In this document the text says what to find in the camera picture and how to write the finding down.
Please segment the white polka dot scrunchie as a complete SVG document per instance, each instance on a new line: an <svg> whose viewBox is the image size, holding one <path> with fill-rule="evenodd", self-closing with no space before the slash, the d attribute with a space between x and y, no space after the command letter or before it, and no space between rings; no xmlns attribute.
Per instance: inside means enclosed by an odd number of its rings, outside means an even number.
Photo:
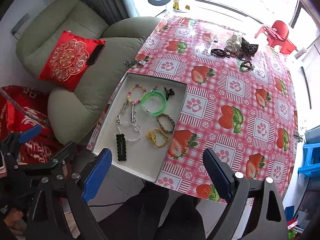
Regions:
<svg viewBox="0 0 320 240"><path fill-rule="evenodd" d="M242 36L233 34L225 42L224 51L235 54L241 49Z"/></svg>

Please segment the black claw hair clip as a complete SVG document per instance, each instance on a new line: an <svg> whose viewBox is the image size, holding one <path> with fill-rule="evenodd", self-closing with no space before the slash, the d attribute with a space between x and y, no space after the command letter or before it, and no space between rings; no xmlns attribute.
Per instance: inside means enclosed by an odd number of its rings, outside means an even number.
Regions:
<svg viewBox="0 0 320 240"><path fill-rule="evenodd" d="M169 98L173 95L175 95L175 92L173 91L172 88L167 89L166 87L164 87L164 91L165 91L165 98L166 100L169 100Z"/></svg>

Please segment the red plastic stool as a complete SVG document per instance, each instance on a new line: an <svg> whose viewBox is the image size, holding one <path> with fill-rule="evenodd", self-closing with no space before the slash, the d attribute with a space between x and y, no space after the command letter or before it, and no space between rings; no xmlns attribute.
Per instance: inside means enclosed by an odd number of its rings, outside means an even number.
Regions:
<svg viewBox="0 0 320 240"><path fill-rule="evenodd" d="M254 38L257 38L260 34L267 37L268 45L271 48L279 46L280 53L284 55L289 55L297 49L289 40L289 28L283 21L277 20L272 26L262 25Z"/></svg>

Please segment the silver pendant keychain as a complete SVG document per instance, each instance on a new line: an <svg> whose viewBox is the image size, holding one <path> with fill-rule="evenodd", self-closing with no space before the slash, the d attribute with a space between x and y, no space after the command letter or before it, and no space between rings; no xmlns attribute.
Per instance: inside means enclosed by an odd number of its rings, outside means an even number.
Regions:
<svg viewBox="0 0 320 240"><path fill-rule="evenodd" d="M161 88L158 85L154 85L153 88L151 89L151 92L159 92Z"/></svg>

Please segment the black scalloped snap clip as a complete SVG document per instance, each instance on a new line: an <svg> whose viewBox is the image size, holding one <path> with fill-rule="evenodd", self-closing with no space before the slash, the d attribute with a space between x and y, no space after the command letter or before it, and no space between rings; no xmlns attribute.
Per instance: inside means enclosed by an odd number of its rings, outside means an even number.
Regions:
<svg viewBox="0 0 320 240"><path fill-rule="evenodd" d="M118 161L126 161L126 140L124 134L116 135L116 143Z"/></svg>

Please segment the silver alligator hair clip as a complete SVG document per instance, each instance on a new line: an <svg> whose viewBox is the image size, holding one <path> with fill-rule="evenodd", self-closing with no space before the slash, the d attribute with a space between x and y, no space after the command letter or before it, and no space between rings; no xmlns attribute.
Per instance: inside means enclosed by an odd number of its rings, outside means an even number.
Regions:
<svg viewBox="0 0 320 240"><path fill-rule="evenodd" d="M136 110L135 110L135 103L131 103L131 123L134 124L136 122Z"/></svg>

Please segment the white shallow tray box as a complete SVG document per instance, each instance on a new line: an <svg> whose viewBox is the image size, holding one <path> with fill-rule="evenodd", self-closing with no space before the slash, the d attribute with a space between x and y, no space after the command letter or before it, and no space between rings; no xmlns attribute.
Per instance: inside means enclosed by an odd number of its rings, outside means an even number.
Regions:
<svg viewBox="0 0 320 240"><path fill-rule="evenodd" d="M162 135L156 136L156 144L153 144L146 134L163 125L166 130L177 127L172 125L166 117L156 118L145 112L141 105L136 105L136 122L131 124L131 107L127 107L125 114L119 112L125 103L130 88L141 84L150 92L154 85L158 85L164 94L164 87L172 88L175 95L171 96L164 111L174 122L178 121L183 105L187 85L172 80L157 77L126 74L115 92L110 107L104 117L98 137L93 148L93 153L98 155L103 148L109 148L113 154L112 164L134 176L150 182L156 181L158 174L167 155L169 144ZM116 135L124 134L126 140L126 161L117 159Z"/></svg>

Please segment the dark patterned scrunchie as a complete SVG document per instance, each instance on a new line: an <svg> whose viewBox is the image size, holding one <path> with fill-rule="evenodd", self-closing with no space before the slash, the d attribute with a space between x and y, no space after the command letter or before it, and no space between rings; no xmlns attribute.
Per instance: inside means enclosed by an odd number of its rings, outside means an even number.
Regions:
<svg viewBox="0 0 320 240"><path fill-rule="evenodd" d="M254 56L258 51L258 44L251 44L242 37L241 50L247 56Z"/></svg>

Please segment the blue plastic stool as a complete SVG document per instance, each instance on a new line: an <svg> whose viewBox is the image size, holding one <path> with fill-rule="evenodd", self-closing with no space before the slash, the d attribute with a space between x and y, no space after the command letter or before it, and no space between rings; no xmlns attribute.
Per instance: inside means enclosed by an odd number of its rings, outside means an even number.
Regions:
<svg viewBox="0 0 320 240"><path fill-rule="evenodd" d="M298 169L298 174L307 178L319 177L319 142L303 145L303 166Z"/></svg>

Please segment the strawberry checkered tablecloth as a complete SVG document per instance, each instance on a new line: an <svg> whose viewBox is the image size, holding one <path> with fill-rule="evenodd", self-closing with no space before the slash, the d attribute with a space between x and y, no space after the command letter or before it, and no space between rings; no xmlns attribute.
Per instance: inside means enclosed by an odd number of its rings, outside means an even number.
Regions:
<svg viewBox="0 0 320 240"><path fill-rule="evenodd" d="M211 22L164 16L138 52L145 60L133 74L187 85L158 185L208 200L219 200L202 162L212 148L235 172L273 179L287 190L296 158L293 83L283 56L261 47L248 65L211 53L231 32Z"/></svg>

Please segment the red embroidered cushion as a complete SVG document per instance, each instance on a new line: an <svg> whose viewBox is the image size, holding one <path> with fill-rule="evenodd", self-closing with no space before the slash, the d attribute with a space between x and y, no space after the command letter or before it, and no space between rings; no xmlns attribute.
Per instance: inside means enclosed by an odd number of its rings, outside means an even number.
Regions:
<svg viewBox="0 0 320 240"><path fill-rule="evenodd" d="M51 52L39 80L56 83L73 92L89 65L89 56L104 40L95 40L76 36L63 31L56 46Z"/></svg>

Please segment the black smartphone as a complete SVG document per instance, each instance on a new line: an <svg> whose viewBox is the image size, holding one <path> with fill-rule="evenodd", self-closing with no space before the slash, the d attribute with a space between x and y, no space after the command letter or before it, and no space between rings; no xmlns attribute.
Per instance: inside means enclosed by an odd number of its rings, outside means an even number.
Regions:
<svg viewBox="0 0 320 240"><path fill-rule="evenodd" d="M98 59L99 55L103 51L104 47L105 47L105 44L97 45L93 50L93 52L91 53L91 55L89 56L86 64L89 66L95 64L96 60Z"/></svg>

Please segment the silver table cloth clip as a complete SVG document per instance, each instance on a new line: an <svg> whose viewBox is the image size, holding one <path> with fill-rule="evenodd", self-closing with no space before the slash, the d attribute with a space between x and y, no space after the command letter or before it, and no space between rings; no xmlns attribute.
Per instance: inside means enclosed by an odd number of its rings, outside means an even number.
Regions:
<svg viewBox="0 0 320 240"><path fill-rule="evenodd" d="M139 67L139 66L144 66L146 64L146 61L144 61L144 60L138 60L138 61L136 61L136 60L134 60L134 61L124 60L123 64L127 68L136 68L136 67Z"/></svg>

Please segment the green plastic bangle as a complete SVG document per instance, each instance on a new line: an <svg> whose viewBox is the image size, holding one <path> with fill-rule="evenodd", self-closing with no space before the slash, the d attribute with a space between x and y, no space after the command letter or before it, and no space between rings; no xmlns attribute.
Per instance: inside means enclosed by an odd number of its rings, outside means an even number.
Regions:
<svg viewBox="0 0 320 240"><path fill-rule="evenodd" d="M165 96L157 91L146 93L141 99L141 108L151 116L162 114L167 106Z"/></svg>

